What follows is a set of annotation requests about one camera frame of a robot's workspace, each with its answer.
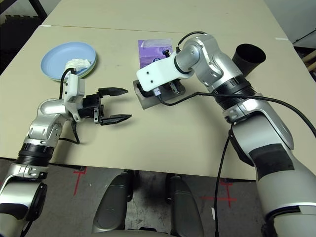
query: purple package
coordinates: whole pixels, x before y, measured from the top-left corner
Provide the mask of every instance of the purple package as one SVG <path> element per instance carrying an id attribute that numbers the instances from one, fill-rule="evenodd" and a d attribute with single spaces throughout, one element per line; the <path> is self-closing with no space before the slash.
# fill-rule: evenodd
<path id="1" fill-rule="evenodd" d="M 163 51 L 172 53 L 171 39 L 147 39 L 138 40 L 139 64 L 143 68 L 154 61 L 165 58 Z"/>

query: black cylinder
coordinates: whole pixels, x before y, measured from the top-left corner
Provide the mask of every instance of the black cylinder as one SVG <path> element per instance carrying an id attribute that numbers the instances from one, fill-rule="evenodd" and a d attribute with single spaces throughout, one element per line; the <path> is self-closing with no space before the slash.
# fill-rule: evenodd
<path id="1" fill-rule="evenodd" d="M 239 76 L 221 84 L 218 88 L 212 91 L 212 93 L 254 95 L 256 91 L 252 88 L 250 82 L 248 82 L 244 76 Z M 222 107 L 223 110 L 226 110 L 245 99 L 215 97 L 215 100 Z"/>
<path id="2" fill-rule="evenodd" d="M 257 46 L 244 43 L 236 48 L 233 62 L 239 67 L 243 76 L 248 76 L 259 64 L 266 60 L 266 54 Z"/>
<path id="3" fill-rule="evenodd" d="M 48 166 L 54 148 L 26 143 L 22 145 L 16 163 L 35 166 Z"/>

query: light blue plate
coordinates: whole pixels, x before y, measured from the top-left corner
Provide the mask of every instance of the light blue plate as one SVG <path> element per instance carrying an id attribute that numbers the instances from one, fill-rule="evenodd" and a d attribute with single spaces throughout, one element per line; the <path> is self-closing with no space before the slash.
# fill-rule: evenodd
<path id="1" fill-rule="evenodd" d="M 65 70 L 66 63 L 75 58 L 87 59 L 91 63 L 89 68 L 77 72 L 77 75 L 80 77 L 95 65 L 96 53 L 94 49 L 86 43 L 64 43 L 53 48 L 43 57 L 40 63 L 40 68 L 46 76 L 54 80 L 60 80 Z"/>

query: black tube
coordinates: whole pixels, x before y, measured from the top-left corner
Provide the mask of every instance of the black tube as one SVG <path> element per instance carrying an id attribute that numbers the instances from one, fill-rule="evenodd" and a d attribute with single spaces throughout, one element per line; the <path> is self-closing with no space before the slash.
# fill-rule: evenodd
<path id="1" fill-rule="evenodd" d="M 233 62 L 239 67 L 243 76 L 248 76 L 259 64 L 266 60 L 266 54 L 257 46 L 244 43 L 236 48 Z"/>
<path id="2" fill-rule="evenodd" d="M 26 143 L 22 145 L 18 159 L 15 163 L 35 166 L 48 166 L 48 163 L 53 156 L 53 152 L 53 147 Z"/>

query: wire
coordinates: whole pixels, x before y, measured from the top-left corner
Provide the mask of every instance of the wire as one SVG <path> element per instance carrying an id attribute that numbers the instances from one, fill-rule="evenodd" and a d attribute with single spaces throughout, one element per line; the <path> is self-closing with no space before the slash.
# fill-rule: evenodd
<path id="1" fill-rule="evenodd" d="M 189 36 L 191 35 L 195 35 L 195 34 L 201 34 L 201 35 L 206 35 L 207 33 L 204 32 L 204 31 L 193 31 L 191 33 L 188 33 L 187 35 L 183 36 L 182 39 L 180 39 L 180 41 L 178 42 L 178 46 L 176 47 L 176 52 L 180 52 L 180 48 L 179 48 L 179 45 Z"/>
<path id="2" fill-rule="evenodd" d="M 64 137 L 60 137 L 59 140 L 64 140 L 64 141 L 71 142 L 71 143 L 79 145 L 80 144 L 80 140 L 79 140 L 79 137 L 78 137 L 78 134 L 77 134 L 77 122 L 74 119 L 71 122 L 71 128 L 73 130 L 73 133 L 74 133 L 74 136 L 75 136 L 76 140 L 74 141 L 74 140 L 71 140 L 69 138 L 64 138 Z"/>
<path id="3" fill-rule="evenodd" d="M 179 104 L 185 100 L 188 100 L 192 97 L 195 97 L 197 95 L 202 95 L 202 96 L 212 96 L 212 97 L 228 97 L 228 98 L 242 98 L 242 99 L 255 99 L 255 100 L 265 100 L 265 101 L 270 101 L 270 102 L 274 102 L 274 103 L 277 103 L 277 104 L 280 104 L 280 105 L 283 105 L 289 109 L 291 109 L 292 111 L 294 111 L 305 123 L 306 125 L 310 128 L 310 130 L 312 131 L 314 137 L 316 138 L 316 129 L 315 127 L 313 126 L 313 124 L 309 121 L 309 119 L 301 112 L 299 111 L 298 109 L 296 109 L 294 106 L 284 102 L 284 101 L 281 101 L 281 100 L 278 100 L 278 99 L 275 99 L 275 98 L 270 98 L 270 97 L 265 97 L 265 96 L 257 96 L 257 95 L 240 95 L 240 94 L 215 94 L 215 93 L 204 93 L 204 92 L 195 92 L 187 97 L 184 97 L 183 99 L 179 100 L 179 101 L 176 101 L 174 103 L 166 103 L 162 100 L 161 98 L 161 95 L 157 96 L 157 98 L 160 100 L 160 102 L 164 105 L 167 105 L 167 106 L 173 106 L 173 105 L 176 105 L 176 104 Z"/>
<path id="4" fill-rule="evenodd" d="M 25 228 L 25 229 L 22 231 L 22 233 L 21 233 L 21 237 L 24 237 L 24 236 L 27 234 L 27 232 L 29 231 L 29 229 L 30 229 L 32 223 L 33 223 L 33 221 L 29 221 L 29 222 L 28 222 L 26 228 Z"/>
<path id="5" fill-rule="evenodd" d="M 61 79 L 60 79 L 60 91 L 59 91 L 59 99 L 61 100 L 61 98 L 63 98 L 63 86 L 64 86 L 64 80 L 65 80 L 65 76 L 66 74 L 71 71 L 72 74 L 76 74 L 76 70 L 75 68 L 67 68 L 63 75 L 61 76 Z"/>
<path id="6" fill-rule="evenodd" d="M 65 80 L 65 76 L 68 72 L 71 72 L 72 74 L 76 74 L 76 70 L 75 68 L 67 68 L 63 75 L 61 76 L 61 79 L 60 79 L 60 91 L 59 91 L 59 99 L 61 100 L 62 97 L 63 97 L 63 85 L 64 85 L 64 80 Z M 60 137 L 59 140 L 63 140 L 63 141 L 67 141 L 67 142 L 71 142 L 71 143 L 74 143 L 74 144 L 77 144 L 79 145 L 80 144 L 80 140 L 79 140 L 79 137 L 78 137 L 78 134 L 77 134 L 77 122 L 73 119 L 72 122 L 71 122 L 71 128 L 73 130 L 73 133 L 74 133 L 74 136 L 75 136 L 75 141 L 74 140 L 71 140 L 69 138 L 64 138 L 64 137 Z"/>
<path id="7" fill-rule="evenodd" d="M 229 143 L 229 137 L 226 140 L 224 149 L 223 149 L 223 153 L 222 153 L 222 158 L 221 158 L 221 162 L 219 164 L 219 168 L 218 168 L 218 173 L 217 173 L 217 178 L 216 178 L 216 185 L 215 185 L 215 196 L 214 196 L 214 212 L 215 212 L 215 237 L 219 237 L 219 231 L 218 231 L 218 218 L 217 218 L 217 197 L 218 197 L 218 185 L 219 185 L 219 179 L 221 176 L 221 172 L 222 172 L 222 167 L 223 167 L 223 161 L 224 161 L 224 157 L 225 157 L 225 153 L 226 153 L 226 149 Z"/>

